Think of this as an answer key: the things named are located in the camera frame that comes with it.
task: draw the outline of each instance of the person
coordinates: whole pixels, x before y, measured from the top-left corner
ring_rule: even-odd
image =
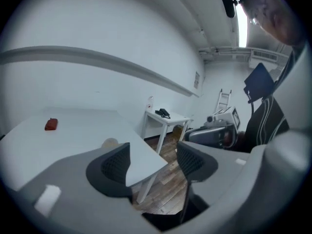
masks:
[[[292,53],[288,59],[274,90],[283,82],[298,60],[306,42],[302,24],[283,2],[283,0],[240,0],[243,10],[251,23],[259,25],[264,31],[281,43],[291,46]],[[246,132],[238,134],[234,151],[250,153],[253,147],[267,144],[276,135],[289,130],[288,123],[273,92],[264,98],[259,108],[250,118]],[[225,143],[231,142],[231,136],[225,135]]]

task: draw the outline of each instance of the brown bag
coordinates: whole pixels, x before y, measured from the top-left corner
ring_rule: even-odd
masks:
[[[58,125],[58,119],[52,119],[50,118],[48,120],[48,122],[45,124],[45,127],[44,129],[46,131],[51,131],[51,130],[55,130],[57,128],[57,125]]]

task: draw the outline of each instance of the small white table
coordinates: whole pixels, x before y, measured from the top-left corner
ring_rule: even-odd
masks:
[[[168,112],[168,113],[170,114],[170,119],[162,118],[160,115],[156,114],[154,111],[153,112],[146,111],[145,116],[144,116],[144,122],[143,122],[142,134],[141,134],[142,139],[145,138],[145,131],[146,131],[148,117],[153,118],[154,120],[157,120],[158,122],[162,124],[161,134],[160,134],[160,138],[159,138],[157,149],[156,149],[156,152],[158,154],[160,153],[161,146],[164,142],[164,138],[167,135],[168,126],[184,124],[182,134],[180,136],[180,141],[182,141],[186,128],[189,124],[189,121],[191,120],[190,118],[184,117],[182,115],[179,115],[173,112]]]
[[[50,118],[55,131],[45,131]],[[132,129],[116,111],[47,108],[26,119],[0,141],[0,171],[4,183],[18,191],[54,162],[102,146],[108,138],[130,143],[126,186],[142,183],[137,201],[143,202],[159,170],[168,162]]]

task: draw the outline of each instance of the table leg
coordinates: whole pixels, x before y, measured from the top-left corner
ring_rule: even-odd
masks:
[[[146,131],[146,123],[147,123],[147,113],[144,113],[144,120],[143,120],[143,125],[142,125],[142,132],[141,132],[141,138],[144,140],[145,138],[145,131]]]
[[[182,140],[183,140],[183,137],[184,137],[184,134],[185,134],[185,131],[186,131],[186,128],[187,128],[188,124],[189,124],[188,121],[186,121],[186,122],[184,123],[184,127],[183,127],[183,130],[182,130],[182,133],[181,133],[181,136],[180,136],[179,141],[182,141]]]
[[[140,204],[144,201],[144,199],[146,198],[148,192],[150,191],[150,188],[152,187],[155,178],[157,176],[158,173],[155,173],[149,180],[145,181],[142,183],[140,192],[138,193],[137,199],[136,201]]]
[[[162,143],[164,142],[164,139],[165,139],[165,137],[167,135],[167,129],[168,129],[168,125],[167,124],[163,124],[162,125],[162,129],[161,129],[161,134],[160,134],[160,137],[159,137],[159,141],[158,141],[158,144],[157,144],[157,149],[156,149],[157,154],[160,153]]]

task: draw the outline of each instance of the black telephone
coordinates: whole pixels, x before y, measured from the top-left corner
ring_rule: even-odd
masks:
[[[160,115],[162,118],[170,119],[170,114],[164,108],[161,108],[160,110],[155,110],[155,113]]]

